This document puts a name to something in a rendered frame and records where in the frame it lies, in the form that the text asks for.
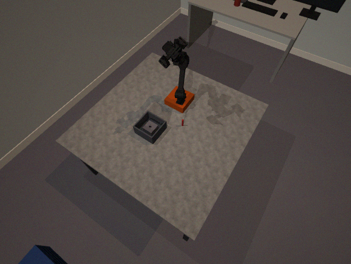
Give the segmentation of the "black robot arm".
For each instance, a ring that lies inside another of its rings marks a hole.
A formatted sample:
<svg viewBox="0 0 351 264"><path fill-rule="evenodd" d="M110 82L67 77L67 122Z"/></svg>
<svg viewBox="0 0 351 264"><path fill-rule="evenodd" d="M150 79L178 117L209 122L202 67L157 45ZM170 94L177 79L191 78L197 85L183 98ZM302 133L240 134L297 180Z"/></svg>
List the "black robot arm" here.
<svg viewBox="0 0 351 264"><path fill-rule="evenodd" d="M177 39L174 40L174 43L171 41L168 41L164 44L162 47L162 50L168 55L168 52L172 47L176 48L178 45L175 43ZM173 46L174 45L174 46ZM186 98L186 93L183 88L184 86L184 80L185 80L185 70L189 64L189 56L186 54L186 52L182 51L182 48L179 50L179 53L181 57L177 61L173 61L173 65L178 65L180 68L180 74L179 74L179 86L178 89L175 91L175 98L177 98L176 103L183 105L185 102Z"/></svg>

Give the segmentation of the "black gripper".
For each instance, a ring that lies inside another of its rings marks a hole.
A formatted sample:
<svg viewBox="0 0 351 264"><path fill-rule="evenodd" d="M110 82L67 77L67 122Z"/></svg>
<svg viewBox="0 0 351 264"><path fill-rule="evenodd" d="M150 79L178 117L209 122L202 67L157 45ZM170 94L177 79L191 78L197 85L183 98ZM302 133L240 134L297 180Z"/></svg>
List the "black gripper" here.
<svg viewBox="0 0 351 264"><path fill-rule="evenodd" d="M160 59L159 59L159 63L161 63L165 68L168 68L168 66L170 65L169 59L171 58L173 61L177 61L179 60L179 58L181 57L179 50L182 48L184 49L188 43L181 37L179 36L177 38L177 40L175 41L175 43L178 45L176 48L172 47L170 49L170 51L168 52L168 55L165 56L163 55Z"/></svg>

